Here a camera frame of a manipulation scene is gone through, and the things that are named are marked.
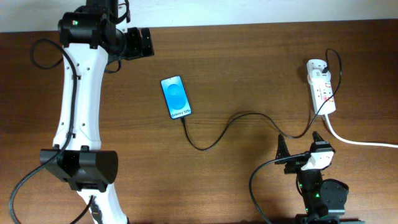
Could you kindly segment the blue screen Galaxy smartphone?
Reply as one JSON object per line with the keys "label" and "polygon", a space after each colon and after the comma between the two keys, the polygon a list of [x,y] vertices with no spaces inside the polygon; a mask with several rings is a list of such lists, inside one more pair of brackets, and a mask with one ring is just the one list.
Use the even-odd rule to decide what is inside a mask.
{"label": "blue screen Galaxy smartphone", "polygon": [[172,119],[179,119],[192,114],[192,108],[181,76],[166,78],[161,80],[160,84]]}

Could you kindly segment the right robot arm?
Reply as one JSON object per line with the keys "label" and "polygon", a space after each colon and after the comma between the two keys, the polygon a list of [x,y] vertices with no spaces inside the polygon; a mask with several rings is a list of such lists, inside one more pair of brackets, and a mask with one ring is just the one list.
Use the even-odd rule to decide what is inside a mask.
{"label": "right robot arm", "polygon": [[283,135],[278,136],[277,164],[285,165],[285,174],[296,175],[296,187],[303,198],[306,213],[295,216],[295,223],[339,223],[345,214],[349,187],[336,179],[324,179],[322,171],[330,167],[335,150],[316,131],[308,151],[290,155]]}

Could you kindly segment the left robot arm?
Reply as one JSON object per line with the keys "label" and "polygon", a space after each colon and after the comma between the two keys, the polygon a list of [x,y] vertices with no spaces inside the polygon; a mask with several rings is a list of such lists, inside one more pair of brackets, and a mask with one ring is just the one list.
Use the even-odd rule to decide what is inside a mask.
{"label": "left robot arm", "polygon": [[150,31],[128,27],[129,1],[87,1],[58,23],[63,50],[62,110],[51,149],[40,162],[88,205],[95,223],[127,223],[114,182],[118,155],[101,148],[101,87],[113,62],[151,57]]}

